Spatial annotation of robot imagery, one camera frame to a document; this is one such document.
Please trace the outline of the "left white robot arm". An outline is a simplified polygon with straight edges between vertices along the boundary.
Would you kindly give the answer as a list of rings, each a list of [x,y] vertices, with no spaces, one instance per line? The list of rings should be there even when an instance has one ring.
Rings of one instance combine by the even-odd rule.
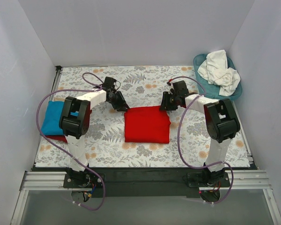
[[[121,91],[116,89],[117,82],[112,77],[106,77],[100,90],[87,91],[79,97],[65,98],[59,127],[66,138],[71,155],[70,168],[74,171],[84,171],[88,165],[84,140],[89,129],[91,109],[103,102],[110,103],[118,112],[129,109]]]

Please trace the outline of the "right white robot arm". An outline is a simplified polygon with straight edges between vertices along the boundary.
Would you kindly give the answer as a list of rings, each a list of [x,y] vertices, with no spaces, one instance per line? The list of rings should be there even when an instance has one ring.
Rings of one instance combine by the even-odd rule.
[[[225,162],[228,147],[240,131],[240,122],[232,101],[228,98],[218,100],[194,92],[190,93],[185,81],[174,82],[170,79],[167,85],[170,86],[170,91],[163,93],[160,110],[174,111],[179,106],[185,108],[177,129],[177,148],[180,159],[189,168],[207,170],[210,175],[223,172],[225,165],[229,165]],[[188,164],[181,151],[180,131],[189,109],[204,114],[207,133],[211,138],[208,157],[201,167]]]

